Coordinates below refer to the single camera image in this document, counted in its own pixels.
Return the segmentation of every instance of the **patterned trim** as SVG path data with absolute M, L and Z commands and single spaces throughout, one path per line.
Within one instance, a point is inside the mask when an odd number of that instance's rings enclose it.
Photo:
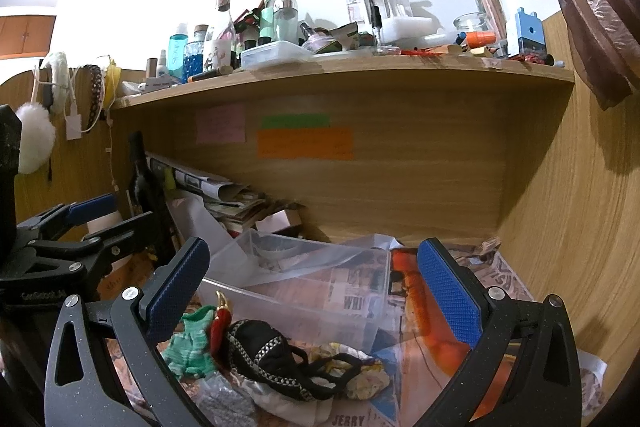
M 255 363 L 260 363 L 260 360 L 262 360 L 264 358 L 264 356 L 274 347 L 279 346 L 282 343 L 282 340 L 280 339 L 280 337 L 274 337 L 272 338 L 269 342 L 267 342 L 266 344 L 264 344 L 264 346 L 262 346 L 260 348 L 260 351 L 258 351 L 258 354 L 255 355 L 254 358 L 254 362 Z
M 255 356 L 254 360 L 251 359 L 249 354 L 244 350 L 244 347 L 242 346 L 242 344 L 235 337 L 235 334 L 238 332 L 238 328 L 240 326 L 242 326 L 242 324 L 245 323 L 245 322 L 246 321 L 237 322 L 236 325 L 232 328 L 232 330 L 231 331 L 227 331 L 227 333 L 226 333 L 226 339 L 230 343 L 229 350 L 228 350 L 228 362 L 229 362 L 229 367 L 231 368 L 231 370 L 235 371 L 236 373 L 239 372 L 238 368 L 235 365 L 234 360 L 233 360 L 233 358 L 234 358 L 233 355 L 234 355 L 235 351 L 238 350 L 238 353 L 240 354 L 242 359 L 247 363 L 247 365 L 249 367 L 251 367 L 251 369 L 253 369 L 258 375 L 263 377 L 265 380 L 267 380 L 267 381 L 269 381 L 271 383 L 277 384 L 277 385 L 284 385 L 286 387 L 297 388 L 298 392 L 300 393 L 300 397 L 304 401 L 313 401 L 313 400 L 315 400 L 315 398 L 311 395 L 311 393 L 307 389 L 303 388 L 300 385 L 300 382 L 298 382 L 294 378 L 276 377 L 275 375 L 272 375 L 271 373 L 267 373 L 263 368 L 261 368 L 258 365 L 258 362 L 260 362 L 260 360 L 262 360 L 264 358 L 264 356 L 271 349 L 273 349 L 273 347 L 275 347 L 278 344 L 282 343 L 282 340 L 280 338 L 275 337 L 274 339 L 270 340 L 268 343 L 266 343 L 264 346 L 262 346 L 260 348 L 260 351 L 258 351 L 258 354 Z

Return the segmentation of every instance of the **dark bag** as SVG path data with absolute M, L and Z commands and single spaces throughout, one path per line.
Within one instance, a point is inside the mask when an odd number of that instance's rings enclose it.
M 302 359 L 296 363 L 293 354 Z M 340 353 L 309 363 L 306 352 L 289 346 L 287 339 L 263 321 L 238 321 L 231 324 L 220 346 L 221 362 L 245 378 L 267 384 L 279 393 L 296 400 L 326 400 L 340 393 L 348 381 L 360 373 L 366 361 Z M 330 360 L 342 360 L 351 367 L 341 377 L 322 370 Z M 325 387 L 311 380 L 321 377 L 333 386 Z

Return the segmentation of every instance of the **wooden shelf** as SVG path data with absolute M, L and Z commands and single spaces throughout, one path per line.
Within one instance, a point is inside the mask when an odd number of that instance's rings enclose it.
M 563 68 L 501 61 L 487 67 L 474 57 L 367 57 L 280 64 L 239 71 L 148 94 L 117 99 L 112 109 L 184 107 L 251 98 L 327 92 L 411 90 L 521 90 L 570 86 L 574 72 Z

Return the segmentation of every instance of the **wooden cabinet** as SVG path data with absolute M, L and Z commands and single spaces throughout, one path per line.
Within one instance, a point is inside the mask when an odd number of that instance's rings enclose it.
M 0 59 L 47 55 L 55 21 L 54 15 L 0 17 Z

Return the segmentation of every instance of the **dark wine bottle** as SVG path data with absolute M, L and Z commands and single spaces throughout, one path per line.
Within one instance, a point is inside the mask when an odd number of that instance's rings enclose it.
M 161 182 L 146 163 L 142 133 L 129 135 L 129 160 L 133 163 L 133 176 L 129 183 L 129 197 L 136 211 L 153 212 L 158 220 L 161 237 L 154 242 L 158 264 L 167 264 L 180 248 L 174 220 L 169 213 Z

